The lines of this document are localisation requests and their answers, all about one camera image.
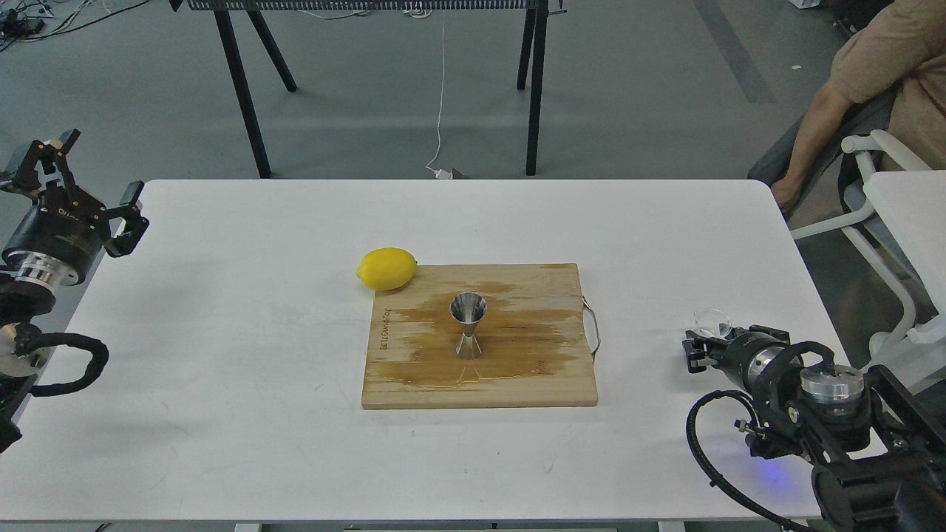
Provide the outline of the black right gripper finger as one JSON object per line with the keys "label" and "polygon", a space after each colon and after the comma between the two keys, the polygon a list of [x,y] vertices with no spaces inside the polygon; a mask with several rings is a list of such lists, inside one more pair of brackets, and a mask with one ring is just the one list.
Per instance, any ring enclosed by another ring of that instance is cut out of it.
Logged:
{"label": "black right gripper finger", "polygon": [[733,327],[729,334],[729,341],[737,343],[747,343],[747,341],[774,341],[775,343],[790,344],[790,334],[784,330],[772,329],[771,327],[753,324],[744,329],[743,327]]}
{"label": "black right gripper finger", "polygon": [[703,335],[695,330],[687,330],[682,346],[688,371],[690,374],[695,374],[709,367],[719,367],[724,350],[729,346],[729,340]]}

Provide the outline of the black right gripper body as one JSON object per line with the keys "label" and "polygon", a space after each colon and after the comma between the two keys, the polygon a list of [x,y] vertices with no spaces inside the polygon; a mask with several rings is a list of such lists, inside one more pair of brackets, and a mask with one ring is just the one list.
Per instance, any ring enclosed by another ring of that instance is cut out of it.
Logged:
{"label": "black right gripper body", "polygon": [[784,357],[785,363],[778,368],[770,367],[788,347],[790,344],[774,341],[756,340],[745,344],[729,341],[717,369],[723,371],[743,391],[763,392],[771,384],[780,383],[784,376],[801,370],[802,360],[798,355],[791,359]]}

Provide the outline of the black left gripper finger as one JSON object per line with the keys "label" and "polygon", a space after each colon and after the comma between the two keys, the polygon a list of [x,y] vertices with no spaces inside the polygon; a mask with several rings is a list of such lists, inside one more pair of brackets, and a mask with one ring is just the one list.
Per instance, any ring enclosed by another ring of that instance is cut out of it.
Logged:
{"label": "black left gripper finger", "polygon": [[78,130],[64,132],[56,142],[34,140],[11,156],[10,164],[2,172],[1,188],[7,193],[19,194],[37,202],[43,192],[38,179],[40,166],[45,175],[57,172],[68,202],[78,201],[78,186],[67,165],[67,154],[80,137]]}
{"label": "black left gripper finger", "polygon": [[109,236],[103,242],[104,250],[111,257],[131,255],[151,224],[141,213],[140,195],[144,185],[141,180],[129,183],[119,206],[104,211],[107,221],[117,218],[123,221],[121,232],[117,236]]}

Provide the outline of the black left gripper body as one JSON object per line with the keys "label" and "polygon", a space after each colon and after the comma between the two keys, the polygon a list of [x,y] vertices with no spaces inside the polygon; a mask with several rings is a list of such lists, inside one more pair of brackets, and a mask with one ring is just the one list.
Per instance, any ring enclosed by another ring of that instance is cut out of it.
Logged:
{"label": "black left gripper body", "polygon": [[73,285],[85,282],[106,238],[105,206],[85,191],[77,196],[67,199],[63,188],[41,192],[4,246],[4,262],[17,268],[28,253],[40,253],[74,270]]}

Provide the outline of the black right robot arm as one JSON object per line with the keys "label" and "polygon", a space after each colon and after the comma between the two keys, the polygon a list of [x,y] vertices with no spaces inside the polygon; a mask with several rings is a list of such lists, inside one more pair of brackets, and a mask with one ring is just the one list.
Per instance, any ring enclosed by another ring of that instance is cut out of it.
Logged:
{"label": "black right robot arm", "polygon": [[682,346],[690,373],[713,367],[735,383],[699,398],[686,421],[712,487],[784,530],[805,530],[739,491],[701,448],[701,408],[732,398],[746,408],[735,428],[753,457],[795,455],[813,466],[814,497],[832,529],[944,530],[944,427],[888,368],[842,366],[824,344],[793,344],[786,331],[757,324],[723,337],[689,330]]}

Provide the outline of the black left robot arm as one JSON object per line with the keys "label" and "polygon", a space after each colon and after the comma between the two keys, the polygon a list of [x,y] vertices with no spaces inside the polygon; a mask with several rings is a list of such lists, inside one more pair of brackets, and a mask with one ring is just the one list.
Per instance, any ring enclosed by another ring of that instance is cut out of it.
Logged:
{"label": "black left robot arm", "polygon": [[[34,140],[2,172],[3,191],[33,203],[2,250],[2,450],[21,438],[13,417],[26,396],[81,391],[101,376],[109,360],[101,340],[77,333],[44,333],[33,318],[53,310],[58,287],[84,283],[101,251],[128,256],[149,228],[139,201],[142,182],[129,184],[115,208],[106,208],[75,184],[67,155],[79,137],[78,130],[70,130],[57,141]],[[59,346],[89,353],[84,374],[71,383],[38,384],[38,374]]]}

